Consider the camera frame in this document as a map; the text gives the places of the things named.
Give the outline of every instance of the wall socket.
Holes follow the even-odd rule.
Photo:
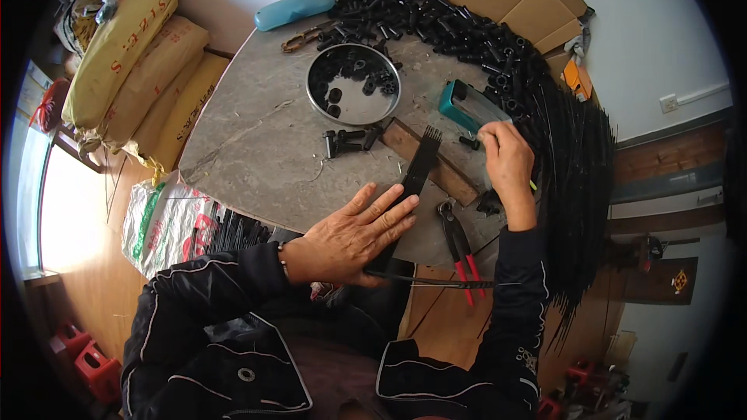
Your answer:
[[[664,96],[663,98],[660,98],[659,104],[661,104],[661,112],[664,114],[671,112],[673,110],[677,110],[680,107],[679,104],[677,104],[676,94],[670,94],[669,96]]]

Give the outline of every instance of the wooden floor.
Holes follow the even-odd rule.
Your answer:
[[[120,361],[137,296],[147,282],[122,255],[122,224],[132,186],[149,178],[150,172],[124,153],[109,155],[106,175],[100,175],[55,147],[44,189],[42,261],[45,269],[61,273],[67,294],[67,302],[59,303],[66,309],[58,313],[69,314],[105,355]],[[442,268],[419,266],[417,273],[456,279]],[[538,372],[545,392],[563,385],[563,373],[575,359],[597,359],[607,350],[622,313],[623,282],[613,272],[597,275],[577,309],[563,350],[554,346],[547,351],[559,323],[557,310],[547,311]],[[469,368],[488,327],[492,304],[490,292],[484,299],[474,294],[472,307],[461,290],[415,288],[401,333],[417,340],[421,355]]]

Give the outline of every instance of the comb-like tool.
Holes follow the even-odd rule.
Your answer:
[[[438,154],[438,147],[441,146],[442,135],[441,130],[435,129],[430,125],[425,128],[420,145],[417,145],[416,155],[412,158],[407,168],[407,173],[405,173],[405,177],[402,179],[402,186],[405,187],[405,190],[387,208],[387,211],[397,206],[397,204],[402,203],[410,195],[420,194],[423,191],[423,185],[425,185],[425,181],[428,178],[428,173],[435,167],[436,155]],[[389,260],[395,254],[397,243],[399,243],[399,240],[387,246],[378,257],[366,265],[364,271],[369,274],[385,274]]]

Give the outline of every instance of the bracelet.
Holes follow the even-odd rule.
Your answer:
[[[282,247],[285,245],[284,241],[281,241],[278,243],[278,252],[282,251]],[[285,262],[284,259],[280,260],[280,266],[282,266],[282,271],[285,273],[285,278],[288,278],[288,264]]]

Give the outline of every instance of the gray table top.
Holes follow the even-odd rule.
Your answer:
[[[324,159],[322,131],[344,127],[316,113],[306,95],[304,79],[318,54],[316,46],[287,54],[280,44],[327,19],[317,15],[249,36],[184,148],[179,169],[188,185],[254,219],[304,232],[350,201],[366,182],[377,182],[378,195],[401,181],[398,163],[405,172],[407,162],[380,142],[368,153]],[[403,63],[402,95],[394,115],[419,135],[428,124],[443,131],[440,153],[484,191],[485,154],[459,143],[459,136],[468,134],[438,113],[438,99],[446,81],[459,78],[480,86],[485,74],[477,66],[435,54],[414,36],[390,41],[388,50]],[[449,199],[426,181],[415,211],[418,221],[400,240],[395,257],[453,267],[435,213],[436,205]],[[494,241],[506,223],[502,212],[486,217],[476,205],[454,207],[473,251]],[[475,258],[481,274],[491,276],[494,250],[475,253]]]

